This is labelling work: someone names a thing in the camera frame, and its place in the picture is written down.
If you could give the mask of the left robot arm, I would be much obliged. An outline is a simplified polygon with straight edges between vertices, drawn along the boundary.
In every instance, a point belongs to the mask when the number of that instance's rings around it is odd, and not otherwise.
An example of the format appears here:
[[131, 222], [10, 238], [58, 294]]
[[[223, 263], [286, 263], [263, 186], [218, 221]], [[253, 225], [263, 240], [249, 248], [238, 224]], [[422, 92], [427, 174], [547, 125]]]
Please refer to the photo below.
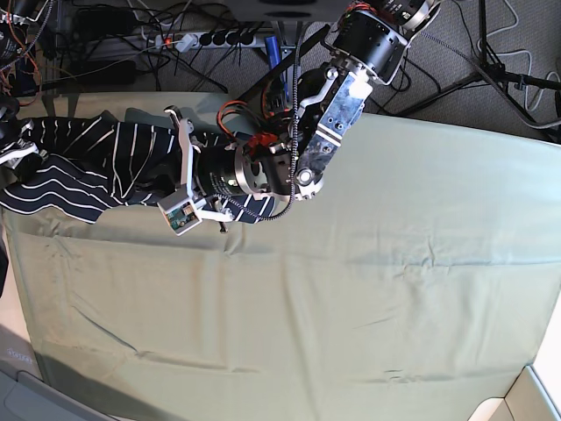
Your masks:
[[223, 146], [198, 144], [192, 122], [168, 107], [181, 177], [177, 190], [158, 206], [174, 233], [205, 220], [221, 226], [243, 216], [273, 221], [282, 217], [276, 203], [291, 206], [313, 198], [373, 87], [392, 82], [412, 40], [439, 7], [437, 1], [351, 3], [328, 45], [330, 61], [308, 72], [295, 68], [292, 109], [265, 108], [256, 118], [258, 131], [246, 139], [227, 132]]

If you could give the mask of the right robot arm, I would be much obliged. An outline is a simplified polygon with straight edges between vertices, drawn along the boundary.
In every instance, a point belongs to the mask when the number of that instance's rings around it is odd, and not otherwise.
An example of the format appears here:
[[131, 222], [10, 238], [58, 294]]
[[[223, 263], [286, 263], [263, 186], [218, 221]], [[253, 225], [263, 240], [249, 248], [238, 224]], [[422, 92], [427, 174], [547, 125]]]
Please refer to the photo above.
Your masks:
[[25, 138], [34, 123], [29, 118], [18, 119], [24, 105], [10, 95], [8, 73], [20, 62], [34, 62], [32, 49], [46, 28], [53, 5], [53, 1], [1, 2], [1, 166], [19, 181], [31, 176], [46, 154]]

